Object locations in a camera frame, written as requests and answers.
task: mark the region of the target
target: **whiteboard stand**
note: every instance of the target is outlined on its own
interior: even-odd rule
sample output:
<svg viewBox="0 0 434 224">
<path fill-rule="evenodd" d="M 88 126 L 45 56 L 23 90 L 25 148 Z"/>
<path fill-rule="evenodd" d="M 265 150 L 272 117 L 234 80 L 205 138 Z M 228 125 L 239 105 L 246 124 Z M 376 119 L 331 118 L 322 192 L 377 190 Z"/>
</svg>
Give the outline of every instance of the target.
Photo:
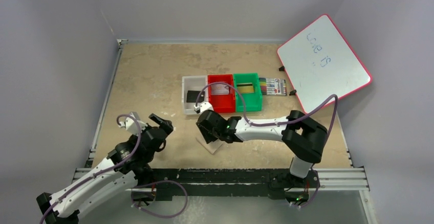
<svg viewBox="0 0 434 224">
<path fill-rule="evenodd" d="M 314 110 L 331 94 L 336 94 L 338 98 L 345 97 L 372 80 L 326 14 L 280 46 L 277 54 L 306 113 Z"/>
</svg>

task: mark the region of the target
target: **table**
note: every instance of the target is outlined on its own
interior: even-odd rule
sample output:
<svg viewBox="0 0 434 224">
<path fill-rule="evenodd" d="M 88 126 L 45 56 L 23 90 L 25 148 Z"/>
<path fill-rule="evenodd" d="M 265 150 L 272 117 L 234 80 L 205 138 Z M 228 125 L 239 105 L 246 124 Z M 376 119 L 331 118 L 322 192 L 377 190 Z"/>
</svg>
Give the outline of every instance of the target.
<svg viewBox="0 0 434 224">
<path fill-rule="evenodd" d="M 117 126 L 116 117 L 136 111 L 144 122 L 153 124 L 147 116 L 155 113 L 171 120 L 175 127 L 166 148 L 156 153 L 150 163 L 153 168 L 288 168 L 294 154 L 282 142 L 256 140 L 224 144 L 211 155 L 195 139 L 200 136 L 195 125 L 198 116 L 184 115 L 181 104 L 183 76 L 258 73 L 260 77 L 288 80 L 285 72 L 278 71 L 281 66 L 276 53 L 278 47 L 278 44 L 251 43 L 126 44 L 101 123 L 94 166 L 129 137 Z M 263 110 L 248 113 L 248 117 L 277 118 L 292 109 L 301 110 L 295 96 L 264 96 Z M 332 106 L 323 108 L 313 118 L 328 127 L 332 110 Z M 339 118 L 333 126 L 322 161 L 316 167 L 350 168 Z"/>
</svg>

